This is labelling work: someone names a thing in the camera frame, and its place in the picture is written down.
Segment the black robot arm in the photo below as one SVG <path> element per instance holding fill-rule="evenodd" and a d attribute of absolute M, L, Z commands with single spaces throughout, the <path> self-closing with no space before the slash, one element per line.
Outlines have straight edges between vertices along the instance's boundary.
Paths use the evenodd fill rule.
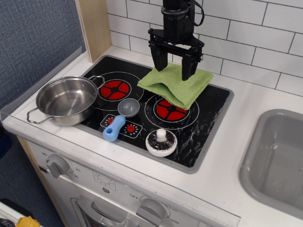
<path fill-rule="evenodd" d="M 195 74 L 202 60 L 204 43 L 194 37 L 194 27 L 202 25 L 195 22 L 195 6 L 201 8 L 195 0 L 164 0 L 161 7 L 163 29 L 151 28 L 149 47 L 157 71 L 168 65 L 168 54 L 182 57 L 182 80 L 188 80 Z"/>

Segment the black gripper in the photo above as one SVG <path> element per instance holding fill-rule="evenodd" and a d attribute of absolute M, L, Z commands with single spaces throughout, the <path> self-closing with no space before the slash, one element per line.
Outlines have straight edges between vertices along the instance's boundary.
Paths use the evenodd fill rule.
<path fill-rule="evenodd" d="M 182 80 L 188 80 L 195 74 L 198 63 L 202 59 L 204 43 L 194 37 L 195 22 L 194 6 L 163 6 L 163 29 L 151 28 L 149 47 L 157 71 L 162 71 L 168 65 L 168 54 L 182 57 Z"/>

